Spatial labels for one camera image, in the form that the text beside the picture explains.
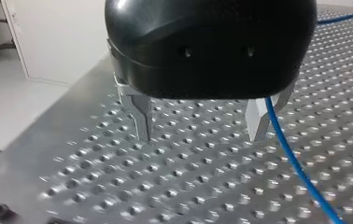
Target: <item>metal surface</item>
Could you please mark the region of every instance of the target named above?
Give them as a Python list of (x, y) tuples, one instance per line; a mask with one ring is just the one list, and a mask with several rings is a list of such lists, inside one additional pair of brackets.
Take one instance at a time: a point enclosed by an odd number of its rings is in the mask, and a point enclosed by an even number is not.
[[(332, 8), (321, 18), (351, 11)], [(135, 142), (111, 62), (101, 62), (0, 155), (11, 224), (329, 223), (275, 134), (250, 143), (243, 101), (153, 101)], [(353, 223), (353, 20), (318, 27), (279, 114), (305, 170)]]

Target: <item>gray floor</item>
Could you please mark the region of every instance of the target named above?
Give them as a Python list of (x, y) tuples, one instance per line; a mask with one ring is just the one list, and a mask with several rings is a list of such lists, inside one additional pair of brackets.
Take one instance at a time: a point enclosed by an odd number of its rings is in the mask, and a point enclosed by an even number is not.
[(18, 57), (0, 57), (0, 149), (6, 148), (67, 89), (30, 81)]

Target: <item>cable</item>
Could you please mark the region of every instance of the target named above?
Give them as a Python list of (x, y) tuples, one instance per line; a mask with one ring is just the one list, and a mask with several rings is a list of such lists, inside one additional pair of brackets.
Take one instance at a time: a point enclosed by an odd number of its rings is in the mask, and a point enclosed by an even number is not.
[(332, 18), (332, 19), (327, 19), (327, 20), (323, 20), (323, 21), (318, 21), (317, 24), (318, 25), (325, 25), (325, 24), (331, 24), (331, 23), (336, 23), (336, 22), (340, 22), (340, 21), (347, 21), (347, 20), (351, 20), (351, 19), (353, 19), (353, 14), (341, 16), (341, 17), (336, 17), (336, 18)]
[[(340, 21), (347, 21), (351, 19), (353, 19), (353, 14), (337, 17), (333, 19), (318, 21), (318, 25), (337, 23)], [(331, 221), (333, 221), (333, 223), (335, 224), (344, 224), (345, 222), (337, 216), (337, 213), (333, 210), (332, 206), (324, 199), (324, 197), (316, 188), (316, 186), (313, 185), (313, 183), (310, 180), (310, 177), (304, 172), (302, 165), (299, 163), (299, 161), (296, 159), (295, 155), (293, 154), (293, 150), (290, 147), (287, 141), (287, 138), (285, 137), (278, 123), (278, 119), (275, 114), (275, 109), (273, 108), (272, 99), (270, 97), (267, 97), (265, 101), (266, 101), (266, 107), (269, 114), (269, 118), (270, 118), (270, 121), (272, 121), (273, 123), (273, 127), (275, 129), (275, 133), (278, 138), (278, 141), (281, 144), (281, 146), (284, 148), (285, 154), (287, 154), (290, 164), (296, 171), (297, 175), (305, 183), (305, 185), (307, 186), (308, 192), (310, 192), (310, 194), (314, 197), (314, 199), (319, 202), (319, 205), (321, 206), (322, 210), (331, 219)]]
[(269, 114), (270, 121), (273, 123), (273, 127), (275, 129), (276, 136), (278, 137), (278, 141), (281, 146), (285, 150), (285, 154), (287, 154), (290, 163), (292, 164), (293, 168), (295, 169), (297, 175), (302, 179), (302, 181), (307, 186), (308, 192), (319, 202), (322, 210), (328, 215), (328, 217), (335, 223), (335, 224), (343, 224), (343, 220), (337, 216), (337, 213), (333, 210), (331, 205), (323, 198), (321, 193), (318, 191), (316, 186), (311, 183), (310, 178), (304, 172), (301, 164), (296, 159), (295, 155), (293, 154), (292, 149), (290, 148), (285, 135), (282, 133), (281, 127), (279, 126), (278, 119), (275, 115), (275, 110), (273, 108), (272, 99), (270, 97), (266, 98), (266, 106)]

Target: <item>mounting hole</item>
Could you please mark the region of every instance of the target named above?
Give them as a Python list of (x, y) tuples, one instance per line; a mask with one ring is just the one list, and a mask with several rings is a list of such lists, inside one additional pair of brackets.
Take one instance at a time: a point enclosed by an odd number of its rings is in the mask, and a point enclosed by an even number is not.
[(191, 58), (193, 50), (189, 46), (182, 46), (179, 49), (179, 54), (184, 58)]
[(103, 149), (103, 148), (104, 148), (104, 146), (95, 145), (95, 146), (92, 147), (92, 150), (93, 150), (93, 151), (99, 151), (99, 150), (101, 150), (101, 149)]
[(55, 193), (56, 193), (56, 190), (55, 190), (54, 188), (51, 188), (51, 189), (49, 189), (49, 190), (47, 191), (47, 194), (48, 194), (50, 197), (54, 196)]
[(92, 188), (92, 194), (97, 195), (97, 194), (104, 192), (105, 190), (106, 190), (106, 188), (104, 186), (97, 185)]
[(113, 174), (113, 173), (116, 172), (116, 167), (113, 166), (113, 165), (109, 165), (109, 166), (107, 166), (107, 167), (104, 168), (104, 172), (105, 172), (106, 174)]
[(252, 58), (253, 55), (255, 54), (255, 48), (254, 47), (247, 47), (247, 55), (249, 58)]
[(86, 170), (92, 166), (92, 163), (90, 161), (83, 161), (80, 163), (80, 168), (83, 170)]
[(71, 179), (66, 183), (66, 187), (68, 189), (74, 189), (77, 186), (78, 186), (78, 182), (76, 181), (76, 179)]

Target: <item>white cabinet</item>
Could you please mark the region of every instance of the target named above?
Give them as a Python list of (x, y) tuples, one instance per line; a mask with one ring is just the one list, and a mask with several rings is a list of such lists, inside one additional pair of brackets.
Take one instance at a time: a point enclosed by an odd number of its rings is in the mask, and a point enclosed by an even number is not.
[(2, 0), (26, 76), (72, 84), (107, 54), (105, 0)]

